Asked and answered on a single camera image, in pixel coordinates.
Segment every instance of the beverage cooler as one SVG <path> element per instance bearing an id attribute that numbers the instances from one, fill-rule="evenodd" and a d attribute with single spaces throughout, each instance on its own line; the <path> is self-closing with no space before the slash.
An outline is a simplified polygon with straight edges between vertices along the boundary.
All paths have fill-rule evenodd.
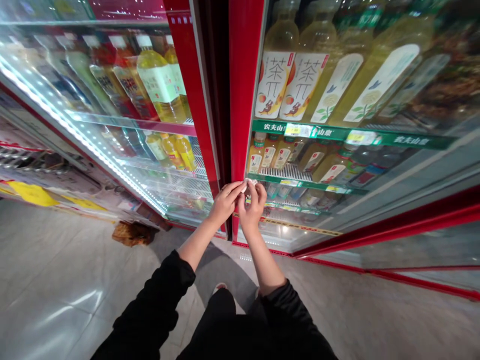
<path id="1" fill-rule="evenodd" d="M 429 284 L 464 274 L 419 267 L 467 266 L 478 291 L 479 10 L 230 0 L 232 180 L 264 184 L 272 252 Z"/>
<path id="2" fill-rule="evenodd" d="M 171 225 L 200 224 L 219 164 L 189 2 L 15 0 L 0 19 L 4 90 Z"/>

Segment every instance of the orange juice bottle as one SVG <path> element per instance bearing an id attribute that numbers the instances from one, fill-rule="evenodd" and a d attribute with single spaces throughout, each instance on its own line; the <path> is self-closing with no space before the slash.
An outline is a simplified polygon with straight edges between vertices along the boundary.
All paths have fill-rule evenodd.
<path id="1" fill-rule="evenodd" d="M 265 132 L 256 132 L 253 139 L 253 144 L 250 146 L 248 152 L 248 172 L 258 174 L 260 171 L 260 164 L 264 158 L 264 146 L 265 138 L 267 134 Z"/>
<path id="2" fill-rule="evenodd" d="M 195 171 L 197 163 L 195 163 L 195 156 L 190 141 L 184 135 L 175 135 L 175 137 L 175 148 L 180 153 L 185 169 Z"/>
<path id="3" fill-rule="evenodd" d="M 163 146 L 163 150 L 165 150 L 172 164 L 175 165 L 177 170 L 185 170 L 185 165 L 182 160 L 182 157 L 180 156 L 179 152 L 175 148 L 173 141 L 170 139 L 170 135 L 168 135 L 165 132 L 161 132 L 160 137 L 161 137 L 161 144 Z"/>

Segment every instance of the black pants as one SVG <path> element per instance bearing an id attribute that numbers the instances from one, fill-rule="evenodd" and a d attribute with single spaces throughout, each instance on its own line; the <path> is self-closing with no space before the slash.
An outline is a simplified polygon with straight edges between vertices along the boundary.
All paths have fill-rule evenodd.
<path id="1" fill-rule="evenodd" d="M 195 332 L 191 337 L 191 340 L 193 341 L 199 334 L 207 331 L 212 324 L 232 318 L 236 314 L 237 309 L 235 307 L 235 300 L 232 293 L 226 288 L 219 289 L 208 301 L 205 312 L 203 313 L 200 322 L 198 323 Z M 255 299 L 248 310 L 247 315 L 267 323 L 267 317 L 265 316 L 260 297 Z"/>

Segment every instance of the gray floor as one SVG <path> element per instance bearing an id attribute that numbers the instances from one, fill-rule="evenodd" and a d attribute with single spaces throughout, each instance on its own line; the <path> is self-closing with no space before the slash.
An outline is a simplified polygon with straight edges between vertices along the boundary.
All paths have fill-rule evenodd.
<path id="1" fill-rule="evenodd" d="M 88 359 L 114 319 L 189 232 L 150 246 L 111 239 L 111 223 L 0 201 L 0 359 Z M 480 359 L 480 305 L 445 294 L 275 257 L 340 359 Z M 178 304 L 161 358 L 188 344 L 213 287 L 247 309 L 258 284 L 249 251 L 214 239 Z"/>

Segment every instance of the bottle label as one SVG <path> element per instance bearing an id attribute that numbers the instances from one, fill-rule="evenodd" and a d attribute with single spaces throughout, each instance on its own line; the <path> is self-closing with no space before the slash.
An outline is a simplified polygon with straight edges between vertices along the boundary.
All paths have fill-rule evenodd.
<path id="1" fill-rule="evenodd" d="M 170 66 L 137 70 L 153 103 L 171 103 L 179 96 Z"/>
<path id="2" fill-rule="evenodd" d="M 417 66 L 422 61 L 422 55 L 418 55 L 415 60 L 411 62 L 411 64 L 405 69 L 405 71 L 397 78 L 397 80 L 393 83 L 392 86 L 387 90 L 386 93 L 378 100 L 374 107 L 370 109 L 368 114 L 365 116 L 365 119 L 371 119 L 376 114 L 377 111 L 380 110 L 385 103 L 395 94 L 395 92 L 403 85 L 404 81 L 413 73 L 413 71 L 417 68 Z"/>
<path id="3" fill-rule="evenodd" d="M 415 96 L 447 66 L 450 55 L 439 54 L 426 59 L 413 73 L 408 83 L 390 100 L 380 112 L 381 117 L 395 117 Z"/>
<path id="4" fill-rule="evenodd" d="M 290 150 L 287 148 L 280 149 L 278 152 L 278 156 L 276 158 L 275 163 L 273 164 L 274 169 L 283 169 L 285 166 L 285 163 L 289 159 L 290 156 Z"/>
<path id="5" fill-rule="evenodd" d="M 255 100 L 255 116 L 264 119 L 278 117 L 294 57 L 294 52 L 263 52 Z"/>
<path id="6" fill-rule="evenodd" d="M 371 112 L 375 113 L 373 109 L 375 104 L 419 52 L 420 47 L 417 44 L 403 45 L 393 50 L 355 101 L 343 121 L 359 123 Z"/>
<path id="7" fill-rule="evenodd" d="M 325 153 L 321 151 L 314 152 L 308 162 L 305 165 L 305 172 L 311 173 L 314 167 L 318 165 L 318 163 L 324 158 Z"/>
<path id="8" fill-rule="evenodd" d="M 261 163 L 262 163 L 262 155 L 254 154 L 250 156 L 250 166 L 248 167 L 249 169 L 248 172 L 258 174 Z"/>
<path id="9" fill-rule="evenodd" d="M 293 151 L 291 153 L 290 159 L 288 159 L 289 162 L 293 163 L 297 158 L 299 157 L 300 152 L 304 148 L 305 143 L 303 141 L 295 141 L 293 144 Z"/>
<path id="10" fill-rule="evenodd" d="M 281 102 L 280 119 L 302 119 L 328 59 L 329 55 L 324 53 L 296 53 Z"/>
<path id="11" fill-rule="evenodd" d="M 320 179 L 319 183 L 330 184 L 344 169 L 345 165 L 333 165 Z"/>
<path id="12" fill-rule="evenodd" d="M 173 74 L 173 80 L 175 81 L 176 90 L 180 95 L 187 95 L 185 90 L 184 79 L 182 78 L 182 72 L 180 71 L 179 64 L 170 64 L 171 72 Z"/>
<path id="13" fill-rule="evenodd" d="M 358 53 L 348 54 L 338 61 L 310 122 L 327 122 L 363 62 L 364 57 Z"/>
<path id="14" fill-rule="evenodd" d="M 262 168 L 269 168 L 272 163 L 272 159 L 275 155 L 275 148 L 273 146 L 265 148 L 265 154 L 263 155 L 263 162 L 261 163 Z"/>

